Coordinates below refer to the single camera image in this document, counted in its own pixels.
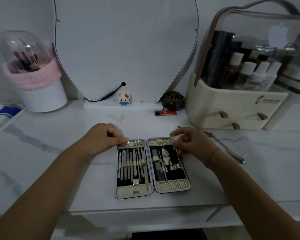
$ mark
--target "manicure case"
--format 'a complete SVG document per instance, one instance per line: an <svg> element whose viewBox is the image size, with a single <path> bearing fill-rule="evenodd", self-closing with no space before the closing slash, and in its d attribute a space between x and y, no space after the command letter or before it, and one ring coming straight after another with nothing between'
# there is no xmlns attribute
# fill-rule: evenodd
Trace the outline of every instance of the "manicure case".
<svg viewBox="0 0 300 240"><path fill-rule="evenodd" d="M148 140L129 140L119 145L117 147L115 197L128 199L147 196L152 194L154 189L158 193L189 190L191 187L189 178L182 160L173 150L172 142L171 137L158 137ZM148 190L145 165L148 171Z"/></svg>

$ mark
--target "brown drawer handle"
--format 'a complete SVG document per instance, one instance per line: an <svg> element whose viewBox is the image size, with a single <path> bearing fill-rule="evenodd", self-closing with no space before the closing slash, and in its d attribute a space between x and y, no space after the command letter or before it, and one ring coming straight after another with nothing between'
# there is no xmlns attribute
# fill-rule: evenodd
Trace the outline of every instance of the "brown drawer handle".
<svg viewBox="0 0 300 240"><path fill-rule="evenodd" d="M267 120L267 119L269 119L269 117L266 116L264 113L258 113L258 116L260 117L261 120Z"/></svg>
<svg viewBox="0 0 300 240"><path fill-rule="evenodd" d="M228 118L228 114L224 111L219 111L221 118Z"/></svg>
<svg viewBox="0 0 300 240"><path fill-rule="evenodd" d="M235 130L240 130L240 125L238 125L237 123L232 123L232 126Z"/></svg>

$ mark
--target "white wall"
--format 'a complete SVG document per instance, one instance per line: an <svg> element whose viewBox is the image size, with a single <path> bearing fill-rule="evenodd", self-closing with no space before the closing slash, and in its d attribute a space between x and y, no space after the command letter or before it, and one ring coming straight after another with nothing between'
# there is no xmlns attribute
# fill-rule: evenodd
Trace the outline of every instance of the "white wall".
<svg viewBox="0 0 300 240"><path fill-rule="evenodd" d="M177 85L177 91L183 95L186 93L190 73L194 70L197 61L198 50L201 41L209 27L209 24L217 11L223 7L238 5L242 6L256 0L196 0L199 12L199 34L197 51L188 72ZM288 0L300 9L300 0ZM285 13L285 11L275 4L261 4L253 8L254 11ZM46 44L53 41L54 34L54 8L52 0L0 0L0 32L7 29L27 30L38 36ZM0 54L0 102L21 103L19 96L14 92L13 87L1 72L1 64L4 62ZM68 98L83 99L71 81L62 77L62 82Z"/></svg>

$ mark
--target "pink fuzzy band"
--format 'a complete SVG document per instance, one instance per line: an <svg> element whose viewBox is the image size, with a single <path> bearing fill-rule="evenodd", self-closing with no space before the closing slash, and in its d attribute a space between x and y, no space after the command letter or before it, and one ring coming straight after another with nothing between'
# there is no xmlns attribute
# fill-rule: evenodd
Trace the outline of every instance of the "pink fuzzy band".
<svg viewBox="0 0 300 240"><path fill-rule="evenodd" d="M35 72L12 74L7 63L2 64L3 73L17 88L26 91L38 90L53 84L61 77L58 60L52 60L45 67Z"/></svg>

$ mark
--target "red lighter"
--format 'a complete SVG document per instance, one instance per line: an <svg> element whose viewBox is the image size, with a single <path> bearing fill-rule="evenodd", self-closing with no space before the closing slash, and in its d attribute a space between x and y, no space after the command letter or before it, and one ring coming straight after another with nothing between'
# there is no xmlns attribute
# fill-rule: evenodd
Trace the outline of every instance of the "red lighter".
<svg viewBox="0 0 300 240"><path fill-rule="evenodd" d="M157 110L154 112L155 115L177 115L176 111L172 110Z"/></svg>

